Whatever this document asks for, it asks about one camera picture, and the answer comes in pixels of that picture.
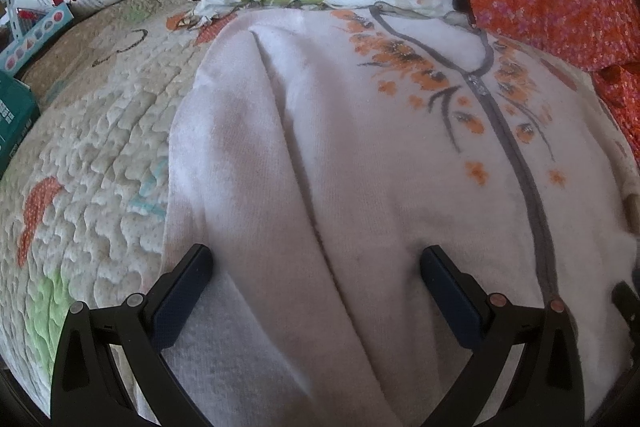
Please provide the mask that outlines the pale pink floral zip jacket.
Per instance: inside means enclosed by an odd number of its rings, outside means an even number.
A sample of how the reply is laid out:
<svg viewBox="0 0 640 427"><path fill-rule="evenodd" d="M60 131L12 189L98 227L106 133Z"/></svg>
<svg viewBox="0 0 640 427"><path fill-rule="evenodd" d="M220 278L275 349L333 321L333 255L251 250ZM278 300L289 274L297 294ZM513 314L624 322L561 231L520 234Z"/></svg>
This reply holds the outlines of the pale pink floral zip jacket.
<svg viewBox="0 0 640 427"><path fill-rule="evenodd" d="M421 281L572 314L586 411L629 362L611 300L639 173L589 77L513 40L379 8L248 11L169 135L166 267L216 272L167 355L216 426L416 426L468 359Z"/></svg>

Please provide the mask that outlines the quilted heart-pattern bedspread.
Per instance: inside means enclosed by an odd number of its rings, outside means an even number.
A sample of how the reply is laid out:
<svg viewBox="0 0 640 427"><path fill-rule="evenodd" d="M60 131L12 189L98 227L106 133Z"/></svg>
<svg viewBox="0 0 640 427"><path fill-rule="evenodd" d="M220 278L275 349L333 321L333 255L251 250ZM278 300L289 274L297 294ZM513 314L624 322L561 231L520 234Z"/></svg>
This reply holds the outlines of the quilted heart-pattern bedspread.
<svg viewBox="0 0 640 427"><path fill-rule="evenodd" d="M1 180L1 355L50 395L75 301L116 306L160 274L168 135L218 28L191 0L124 0L66 31L24 80L41 114Z"/></svg>

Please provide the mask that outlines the teal cardboard box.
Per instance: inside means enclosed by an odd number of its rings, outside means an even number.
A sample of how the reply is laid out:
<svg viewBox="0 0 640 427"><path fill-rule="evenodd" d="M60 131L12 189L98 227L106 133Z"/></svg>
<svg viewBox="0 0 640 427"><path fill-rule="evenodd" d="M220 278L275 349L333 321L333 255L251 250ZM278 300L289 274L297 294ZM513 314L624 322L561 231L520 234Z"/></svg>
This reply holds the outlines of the teal cardboard box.
<svg viewBox="0 0 640 427"><path fill-rule="evenodd" d="M1 73L0 176L40 116L32 90L20 80Z"/></svg>

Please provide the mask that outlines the long light-blue patterned box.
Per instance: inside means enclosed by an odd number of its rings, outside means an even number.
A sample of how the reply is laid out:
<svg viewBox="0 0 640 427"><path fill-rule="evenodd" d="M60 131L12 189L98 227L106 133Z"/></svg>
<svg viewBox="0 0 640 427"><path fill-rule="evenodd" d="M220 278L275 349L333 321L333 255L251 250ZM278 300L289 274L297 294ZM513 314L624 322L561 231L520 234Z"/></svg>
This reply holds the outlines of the long light-blue patterned box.
<svg viewBox="0 0 640 427"><path fill-rule="evenodd" d="M1 52L1 70L15 76L38 52L62 34L74 20L66 4L60 4L35 23L23 37L13 40Z"/></svg>

